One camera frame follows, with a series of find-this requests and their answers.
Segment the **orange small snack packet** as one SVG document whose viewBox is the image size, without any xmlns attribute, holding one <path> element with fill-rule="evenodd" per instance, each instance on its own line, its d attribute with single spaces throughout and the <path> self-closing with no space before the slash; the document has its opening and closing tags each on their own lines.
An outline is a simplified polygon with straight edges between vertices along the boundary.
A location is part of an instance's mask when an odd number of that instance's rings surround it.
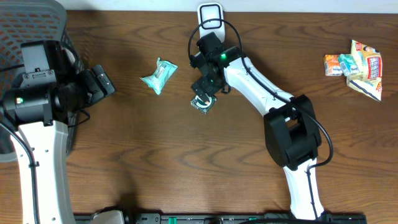
<svg viewBox="0 0 398 224">
<path fill-rule="evenodd" d="M 338 61 L 339 55 L 325 55 L 323 58 L 326 76 L 341 76 L 343 71 Z"/>
</svg>

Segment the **teal snack packet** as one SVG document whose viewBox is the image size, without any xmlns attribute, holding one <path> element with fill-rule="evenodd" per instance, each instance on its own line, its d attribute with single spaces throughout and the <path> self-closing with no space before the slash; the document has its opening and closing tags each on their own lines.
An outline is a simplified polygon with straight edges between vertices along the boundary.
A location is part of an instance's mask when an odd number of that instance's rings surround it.
<svg viewBox="0 0 398 224">
<path fill-rule="evenodd" d="M 156 64 L 157 68 L 155 72 L 152 75 L 142 77 L 141 80 L 149 88 L 152 88 L 157 95 L 160 95 L 168 79 L 177 71 L 178 66 L 169 61 L 162 60 L 160 57 L 157 58 Z"/>
</svg>

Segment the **large white snack bag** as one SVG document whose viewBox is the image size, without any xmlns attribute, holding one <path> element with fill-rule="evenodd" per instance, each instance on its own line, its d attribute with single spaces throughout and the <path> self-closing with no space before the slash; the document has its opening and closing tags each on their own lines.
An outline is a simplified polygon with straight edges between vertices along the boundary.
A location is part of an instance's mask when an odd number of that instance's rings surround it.
<svg viewBox="0 0 398 224">
<path fill-rule="evenodd" d="M 352 40 L 351 55 L 359 72 L 349 75 L 346 84 L 376 101 L 381 101 L 382 57 L 380 52 L 373 47 Z"/>
</svg>

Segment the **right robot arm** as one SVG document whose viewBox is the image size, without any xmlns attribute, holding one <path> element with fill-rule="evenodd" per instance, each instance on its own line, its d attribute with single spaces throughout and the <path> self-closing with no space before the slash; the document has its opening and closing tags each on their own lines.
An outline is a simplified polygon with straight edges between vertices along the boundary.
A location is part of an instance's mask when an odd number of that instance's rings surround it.
<svg viewBox="0 0 398 224">
<path fill-rule="evenodd" d="M 197 42 L 199 52 L 190 55 L 190 64 L 202 76 L 193 85 L 195 105 L 209 108 L 215 94 L 226 87 L 238 90 L 264 118 L 266 148 L 283 168 L 290 192 L 290 212 L 302 220 L 319 219 L 324 212 L 316 177 L 309 173 L 322 143 L 314 122 L 311 101 L 294 97 L 268 80 L 239 47 L 226 49 L 214 32 Z"/>
</svg>

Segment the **small teal tissue pack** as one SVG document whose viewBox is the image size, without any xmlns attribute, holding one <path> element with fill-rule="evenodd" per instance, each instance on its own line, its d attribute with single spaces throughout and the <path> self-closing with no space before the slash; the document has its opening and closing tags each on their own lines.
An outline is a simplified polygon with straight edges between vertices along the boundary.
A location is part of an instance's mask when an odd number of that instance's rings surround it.
<svg viewBox="0 0 398 224">
<path fill-rule="evenodd" d="M 339 65 L 343 71 L 343 75 L 348 77 L 359 73 L 359 68 L 351 54 L 340 54 L 338 56 Z"/>
</svg>

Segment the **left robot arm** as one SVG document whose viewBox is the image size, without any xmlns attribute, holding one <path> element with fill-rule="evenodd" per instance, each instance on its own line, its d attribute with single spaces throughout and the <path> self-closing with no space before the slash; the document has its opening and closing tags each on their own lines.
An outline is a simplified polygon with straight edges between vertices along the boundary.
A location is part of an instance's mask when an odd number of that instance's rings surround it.
<svg viewBox="0 0 398 224">
<path fill-rule="evenodd" d="M 1 111 L 10 134 L 21 182 L 24 223 L 78 223 L 67 177 L 71 115 L 112 95 L 116 87 L 100 65 L 78 71 L 68 45 L 40 40 L 21 46 L 25 72 L 20 87 L 8 90 Z"/>
</svg>

